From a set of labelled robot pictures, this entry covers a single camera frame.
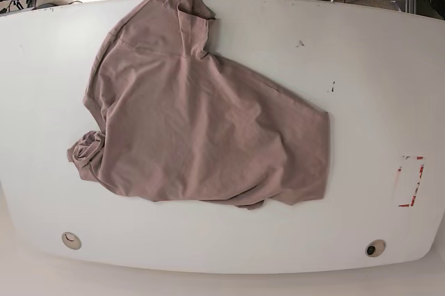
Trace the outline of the red tape rectangle marking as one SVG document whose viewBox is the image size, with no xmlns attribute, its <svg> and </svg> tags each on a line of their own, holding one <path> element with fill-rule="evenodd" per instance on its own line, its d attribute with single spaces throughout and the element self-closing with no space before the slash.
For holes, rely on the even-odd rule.
<svg viewBox="0 0 445 296">
<path fill-rule="evenodd" d="M 398 207 L 414 205 L 420 186 L 426 158 L 423 156 L 403 156 L 400 162 L 394 189 L 394 200 Z"/>
</svg>

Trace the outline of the mauve pink T-shirt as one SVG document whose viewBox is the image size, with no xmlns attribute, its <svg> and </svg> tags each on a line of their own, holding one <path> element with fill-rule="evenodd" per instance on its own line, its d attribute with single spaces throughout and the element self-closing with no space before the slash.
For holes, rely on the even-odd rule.
<svg viewBox="0 0 445 296">
<path fill-rule="evenodd" d="M 79 176 L 125 197 L 256 209 L 322 199 L 330 118 L 208 52 L 203 0 L 144 0 L 108 33 L 85 107 L 97 131 L 67 151 Z"/>
</svg>

